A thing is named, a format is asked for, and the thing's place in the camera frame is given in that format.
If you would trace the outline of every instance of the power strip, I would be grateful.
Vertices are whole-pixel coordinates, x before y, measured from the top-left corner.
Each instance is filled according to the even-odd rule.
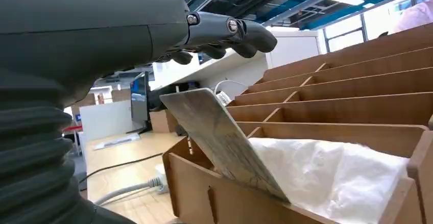
[[[161,186],[159,187],[158,193],[164,194],[169,192],[169,184],[167,182],[167,176],[165,174],[165,168],[163,164],[158,164],[155,166],[156,176],[161,181]]]

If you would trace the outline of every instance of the computer monitor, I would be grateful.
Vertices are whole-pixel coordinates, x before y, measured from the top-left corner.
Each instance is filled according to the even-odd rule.
[[[144,72],[131,82],[132,121],[142,124],[146,131],[151,130],[149,115],[149,72]]]

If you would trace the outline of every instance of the black cable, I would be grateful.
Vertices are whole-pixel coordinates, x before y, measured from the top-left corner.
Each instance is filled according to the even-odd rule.
[[[116,165],[112,165],[112,166],[108,166],[108,167],[105,167],[105,168],[101,168],[101,169],[95,170],[94,172],[92,172],[91,174],[87,175],[85,178],[83,178],[82,180],[80,180],[79,183],[84,182],[85,180],[87,180],[87,178],[91,177],[92,175],[94,175],[94,174],[96,174],[96,173],[98,173],[100,171],[103,171],[103,170],[106,170],[106,169],[111,169],[111,168],[116,168],[116,167],[127,165],[127,164],[138,163],[138,162],[141,162],[141,161],[144,161],[144,160],[148,160],[148,159],[152,159],[152,158],[155,158],[155,157],[158,157],[158,156],[161,156],[161,155],[162,155],[162,153],[155,154],[155,155],[152,155],[152,156],[149,156],[149,157],[145,157],[145,158],[142,158],[142,159],[137,159],[137,160],[134,160],[134,161],[129,161],[129,162],[126,162],[126,163],[116,164]]]

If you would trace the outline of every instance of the white cable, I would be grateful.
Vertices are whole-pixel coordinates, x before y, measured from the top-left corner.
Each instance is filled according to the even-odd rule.
[[[125,188],[119,189],[117,191],[111,192],[111,193],[103,196],[99,200],[95,201],[94,203],[96,205],[102,205],[107,200],[109,200],[111,198],[114,198],[116,196],[119,196],[119,195],[122,195],[122,194],[125,194],[125,193],[128,193],[128,192],[132,192],[132,191],[135,191],[135,190],[140,190],[140,189],[143,189],[143,188],[158,187],[158,186],[161,186],[161,185],[162,185],[162,183],[161,183],[161,180],[159,178],[153,178],[153,179],[150,179],[146,183],[138,184],[138,185],[131,186],[131,187],[125,187]]]
[[[215,95],[217,94],[218,87],[220,86],[220,84],[222,84],[222,83],[224,83],[224,82],[232,82],[232,83],[235,83],[235,84],[238,84],[238,85],[242,85],[242,86],[244,86],[244,87],[247,87],[246,85],[244,85],[244,84],[242,84],[242,83],[239,83],[239,82],[237,82],[237,81],[234,81],[234,80],[223,80],[223,81],[220,81],[218,84],[216,84],[216,86],[215,86],[215,90],[213,91],[213,93],[214,93]]]

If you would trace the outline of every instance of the white cabinet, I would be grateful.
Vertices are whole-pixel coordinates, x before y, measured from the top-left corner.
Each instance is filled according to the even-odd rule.
[[[279,67],[320,54],[317,31],[276,32],[275,49],[266,54],[268,68]]]

